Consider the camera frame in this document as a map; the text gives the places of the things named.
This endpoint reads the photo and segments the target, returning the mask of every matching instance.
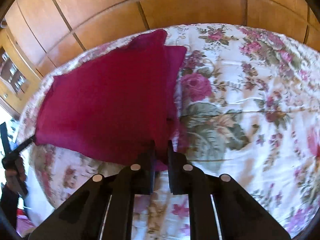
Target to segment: human hand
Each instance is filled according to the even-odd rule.
[[[19,178],[21,181],[25,181],[27,176],[24,170],[24,166],[23,166],[23,160],[21,157],[19,157],[16,162],[15,162],[18,172],[19,172]],[[5,175],[5,179],[7,181],[6,185],[7,187],[17,193],[17,187],[16,187],[16,176],[17,176],[17,171],[9,169],[9,170],[5,170],[4,171],[4,175]]]

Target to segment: folded red fabric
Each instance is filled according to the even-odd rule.
[[[157,159],[166,162],[177,123],[174,87],[186,53],[164,46],[166,36],[164,30],[142,34],[55,76],[38,114],[36,144],[130,165],[154,141]]]

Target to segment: wooden cabinet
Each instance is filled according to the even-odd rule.
[[[40,78],[15,48],[7,30],[0,31],[0,104],[21,114],[29,98],[39,87]]]

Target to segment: floral pattern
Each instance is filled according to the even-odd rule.
[[[282,34],[237,25],[165,30],[166,45],[188,49],[174,96],[180,119],[174,149],[207,174],[230,174],[296,236],[320,206],[320,54]],[[53,76],[137,35],[86,51],[49,73],[26,105],[18,140],[34,133]],[[110,176],[122,168],[50,145],[29,152],[54,207],[93,174]],[[190,239],[188,198],[170,194],[166,171],[151,196],[135,197],[132,239]]]

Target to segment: floral bedsheet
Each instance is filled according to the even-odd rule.
[[[285,35],[238,25],[165,30],[166,45],[188,48],[175,93],[180,117],[175,149],[207,174],[230,174],[296,236],[320,205],[320,54]],[[86,51],[48,74],[24,109],[18,140],[34,133],[53,76],[137,35]],[[93,174],[110,176],[121,169],[51,145],[29,152],[53,207]],[[168,173],[161,172],[153,195],[135,198],[132,239],[189,239],[189,228],[187,196],[170,194]]]

